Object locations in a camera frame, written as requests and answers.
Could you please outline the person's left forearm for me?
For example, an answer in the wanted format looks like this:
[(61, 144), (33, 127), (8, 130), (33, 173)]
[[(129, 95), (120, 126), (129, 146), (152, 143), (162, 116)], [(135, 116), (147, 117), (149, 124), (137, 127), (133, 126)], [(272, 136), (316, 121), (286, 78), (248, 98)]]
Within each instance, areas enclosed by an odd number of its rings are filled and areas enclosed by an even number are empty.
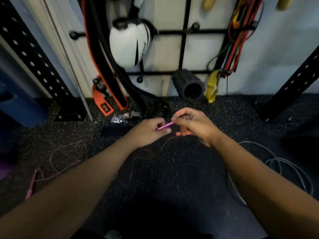
[(124, 137), (0, 218), (0, 239), (69, 239), (90, 216), (125, 159), (142, 147)]

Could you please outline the black wall peg rack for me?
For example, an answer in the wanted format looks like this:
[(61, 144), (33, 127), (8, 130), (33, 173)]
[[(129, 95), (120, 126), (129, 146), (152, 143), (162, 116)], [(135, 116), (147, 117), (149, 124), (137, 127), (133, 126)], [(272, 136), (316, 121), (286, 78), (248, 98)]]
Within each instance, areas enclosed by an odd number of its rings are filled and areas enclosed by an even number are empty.
[[(186, 6), (185, 6), (185, 15), (184, 15), (184, 28), (187, 27), (188, 20), (189, 20), (189, 13), (190, 13), (190, 5), (191, 5), (191, 0), (186, 0)], [(257, 21), (255, 18), (251, 17), (249, 21), (251, 21), (251, 24), (247, 24), (244, 26), (243, 24), (235, 30), (235, 34), (239, 33), (240, 31), (252, 31), (251, 35), (255, 32), (257, 29), (260, 19)], [(225, 33), (225, 39), (223, 41), (223, 44), (226, 42), (226, 29), (200, 29), (200, 24), (195, 22), (192, 24), (191, 28), (188, 29), (183, 29), (183, 30), (162, 30), (158, 31), (157, 35), (181, 35), (181, 48), (180, 48), (180, 58), (179, 58), (179, 66), (178, 68), (181, 69), (183, 65), (183, 60), (184, 60), (184, 52), (185, 52), (185, 44), (186, 44), (186, 37), (187, 35), (200, 35), (200, 34), (209, 34), (209, 35), (217, 35), (217, 34), (223, 34)], [(70, 31), (69, 36), (72, 40), (77, 40), (79, 38), (85, 37), (86, 33), (85, 32), (76, 32), (76, 31)], [(218, 57), (224, 53), (224, 49), (222, 48), (220, 50), (220, 53), (214, 57), (211, 61), (213, 61), (215, 58), (219, 59)], [(193, 70), (193, 72), (196, 75), (202, 75), (202, 74), (209, 74), (212, 72), (211, 70), (208, 69), (209, 64), (206, 67), (206, 70)], [(142, 83), (143, 76), (162, 76), (162, 75), (171, 75), (174, 71), (144, 71), (143, 68), (143, 62), (141, 61), (140, 64), (140, 71), (137, 72), (126, 72), (128, 76), (139, 76), (137, 79), (138, 83)]]

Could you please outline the silver metal buckle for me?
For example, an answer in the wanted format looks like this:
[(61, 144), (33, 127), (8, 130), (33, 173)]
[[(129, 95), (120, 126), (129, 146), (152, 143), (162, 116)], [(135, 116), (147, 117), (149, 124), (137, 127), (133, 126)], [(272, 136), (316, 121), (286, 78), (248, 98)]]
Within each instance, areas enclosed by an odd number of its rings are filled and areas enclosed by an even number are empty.
[(140, 119), (141, 117), (142, 116), (141, 116), (140, 112), (130, 111), (130, 112), (126, 112), (123, 114), (115, 114), (112, 116), (110, 121), (111, 121), (111, 123), (117, 123), (117, 124), (125, 123), (125, 124), (127, 124), (129, 120)]

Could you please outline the person's right forearm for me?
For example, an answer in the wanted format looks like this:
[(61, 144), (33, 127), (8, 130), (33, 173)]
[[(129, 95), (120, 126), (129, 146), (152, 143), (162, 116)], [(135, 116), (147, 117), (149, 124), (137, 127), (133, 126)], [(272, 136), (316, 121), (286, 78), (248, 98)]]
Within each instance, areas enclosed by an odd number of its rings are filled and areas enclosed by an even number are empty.
[(272, 239), (319, 239), (319, 201), (226, 134), (219, 131), (210, 142), (268, 236)]

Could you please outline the person's left hand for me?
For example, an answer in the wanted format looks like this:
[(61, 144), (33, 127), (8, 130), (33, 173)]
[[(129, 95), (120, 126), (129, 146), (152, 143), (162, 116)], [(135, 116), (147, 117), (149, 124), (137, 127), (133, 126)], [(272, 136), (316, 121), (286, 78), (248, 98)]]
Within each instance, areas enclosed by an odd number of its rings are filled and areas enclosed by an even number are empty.
[(154, 132), (158, 125), (164, 124), (163, 118), (142, 120), (124, 136), (124, 140), (135, 149), (145, 147), (161, 138), (154, 136)]

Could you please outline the person's right hand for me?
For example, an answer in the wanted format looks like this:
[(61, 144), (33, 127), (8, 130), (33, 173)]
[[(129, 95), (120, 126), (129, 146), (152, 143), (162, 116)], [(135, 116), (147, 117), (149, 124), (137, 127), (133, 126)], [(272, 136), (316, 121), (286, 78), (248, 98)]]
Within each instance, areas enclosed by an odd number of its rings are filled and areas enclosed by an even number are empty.
[(185, 117), (191, 120), (189, 127), (180, 126), (180, 131), (176, 132), (176, 136), (197, 136), (207, 147), (213, 146), (216, 138), (221, 134), (213, 122), (199, 110), (182, 108), (173, 117)]

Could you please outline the black foam roller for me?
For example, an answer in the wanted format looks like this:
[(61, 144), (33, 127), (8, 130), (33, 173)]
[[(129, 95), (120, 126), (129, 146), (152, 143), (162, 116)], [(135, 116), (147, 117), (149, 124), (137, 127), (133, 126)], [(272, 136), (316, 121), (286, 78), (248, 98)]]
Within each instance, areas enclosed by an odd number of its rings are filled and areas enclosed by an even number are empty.
[(205, 84), (187, 69), (173, 72), (172, 81), (178, 95), (185, 101), (197, 103), (204, 99)]

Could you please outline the blue padded block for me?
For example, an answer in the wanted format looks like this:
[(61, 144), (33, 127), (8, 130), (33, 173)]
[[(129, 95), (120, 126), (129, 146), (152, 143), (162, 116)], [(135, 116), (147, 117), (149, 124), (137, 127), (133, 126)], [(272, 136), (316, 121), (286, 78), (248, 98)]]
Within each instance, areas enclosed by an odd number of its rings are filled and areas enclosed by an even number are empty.
[(47, 112), (0, 68), (0, 110), (24, 127), (35, 127)]

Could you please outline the black perforated rack upright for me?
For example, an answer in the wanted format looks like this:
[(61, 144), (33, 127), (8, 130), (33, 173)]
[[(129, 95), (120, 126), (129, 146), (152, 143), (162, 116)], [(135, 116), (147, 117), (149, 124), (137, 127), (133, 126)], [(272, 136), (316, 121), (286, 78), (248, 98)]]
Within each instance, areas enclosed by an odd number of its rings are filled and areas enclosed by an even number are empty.
[(319, 45), (257, 114), (265, 123), (277, 119), (319, 78)]
[(83, 121), (83, 102), (73, 96), (10, 0), (0, 0), (0, 36), (59, 105), (55, 120)]

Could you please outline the orange and black lifting belt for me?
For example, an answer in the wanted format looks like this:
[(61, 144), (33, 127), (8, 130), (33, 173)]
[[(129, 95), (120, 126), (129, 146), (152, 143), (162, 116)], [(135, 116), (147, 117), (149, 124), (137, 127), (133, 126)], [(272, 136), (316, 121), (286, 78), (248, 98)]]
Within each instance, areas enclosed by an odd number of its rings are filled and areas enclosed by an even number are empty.
[(111, 70), (100, 45), (98, 31), (95, 26), (93, 14), (90, 8), (89, 0), (82, 0), (82, 13), (86, 30), (86, 38), (93, 63), (105, 83), (107, 89), (116, 101), (120, 110), (125, 110), (128, 101), (121, 89), (121, 84), (114, 72)]

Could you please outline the yellow resistance band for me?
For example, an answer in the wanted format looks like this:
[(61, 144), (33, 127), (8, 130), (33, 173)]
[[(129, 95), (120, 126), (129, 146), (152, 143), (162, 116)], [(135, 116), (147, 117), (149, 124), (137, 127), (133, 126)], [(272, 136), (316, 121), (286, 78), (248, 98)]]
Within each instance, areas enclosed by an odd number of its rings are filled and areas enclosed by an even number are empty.
[(214, 70), (210, 76), (206, 85), (205, 97), (209, 104), (213, 103), (218, 93), (218, 86), (220, 81), (221, 69)]

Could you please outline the bundle of coloured resistance bands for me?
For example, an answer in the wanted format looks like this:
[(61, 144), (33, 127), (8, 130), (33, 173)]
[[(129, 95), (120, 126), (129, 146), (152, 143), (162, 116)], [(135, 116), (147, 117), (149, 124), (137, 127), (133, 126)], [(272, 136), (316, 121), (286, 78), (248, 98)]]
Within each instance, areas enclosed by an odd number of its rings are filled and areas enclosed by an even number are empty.
[(208, 62), (208, 72), (219, 70), (225, 78), (236, 72), (243, 46), (258, 28), (263, 11), (264, 0), (237, 0), (225, 35), (226, 43)]

